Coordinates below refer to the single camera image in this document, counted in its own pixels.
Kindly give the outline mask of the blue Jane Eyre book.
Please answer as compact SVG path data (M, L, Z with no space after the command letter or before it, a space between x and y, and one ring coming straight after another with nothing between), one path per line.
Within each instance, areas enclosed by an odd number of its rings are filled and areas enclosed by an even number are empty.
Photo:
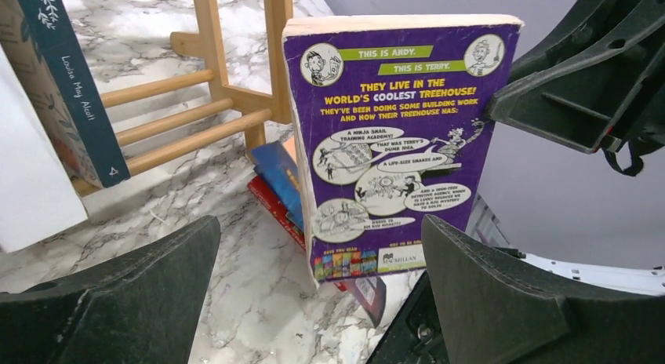
M295 161L293 140L280 141L255 147L250 151L258 174L269 184L288 210L291 221L304 230L300 185Z

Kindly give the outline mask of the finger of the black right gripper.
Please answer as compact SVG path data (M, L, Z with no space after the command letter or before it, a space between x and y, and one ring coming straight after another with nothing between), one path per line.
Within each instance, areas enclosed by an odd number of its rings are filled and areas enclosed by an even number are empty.
M584 153L664 141L664 0L577 0L487 115Z

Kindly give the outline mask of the purple 52-Storey Treehouse book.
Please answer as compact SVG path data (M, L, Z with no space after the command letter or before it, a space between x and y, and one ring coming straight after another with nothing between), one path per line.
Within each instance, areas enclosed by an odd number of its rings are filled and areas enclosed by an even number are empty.
M282 48L315 285L425 267L427 214L465 228L522 20L299 17Z

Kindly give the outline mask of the Afternoon tea coffee cover book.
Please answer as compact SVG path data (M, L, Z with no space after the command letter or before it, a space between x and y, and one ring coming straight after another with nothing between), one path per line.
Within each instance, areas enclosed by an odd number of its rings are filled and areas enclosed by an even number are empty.
M89 218L8 57L1 52L1 250L12 253Z

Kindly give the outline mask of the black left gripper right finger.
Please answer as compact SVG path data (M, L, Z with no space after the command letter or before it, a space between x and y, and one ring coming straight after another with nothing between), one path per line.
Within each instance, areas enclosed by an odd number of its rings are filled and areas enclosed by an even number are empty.
M664 299L528 264L434 215L421 242L452 363L661 363Z

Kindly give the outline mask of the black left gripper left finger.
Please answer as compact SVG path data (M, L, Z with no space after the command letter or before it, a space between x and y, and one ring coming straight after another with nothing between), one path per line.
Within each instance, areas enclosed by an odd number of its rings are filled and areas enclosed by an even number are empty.
M1 295L4 363L185 363L220 244L205 216L74 274Z

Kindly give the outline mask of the floral Little Women book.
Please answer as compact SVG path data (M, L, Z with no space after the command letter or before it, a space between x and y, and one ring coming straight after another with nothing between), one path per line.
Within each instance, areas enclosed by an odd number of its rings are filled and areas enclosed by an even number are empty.
M1 0L2 49L67 172L107 188L130 178L62 0Z

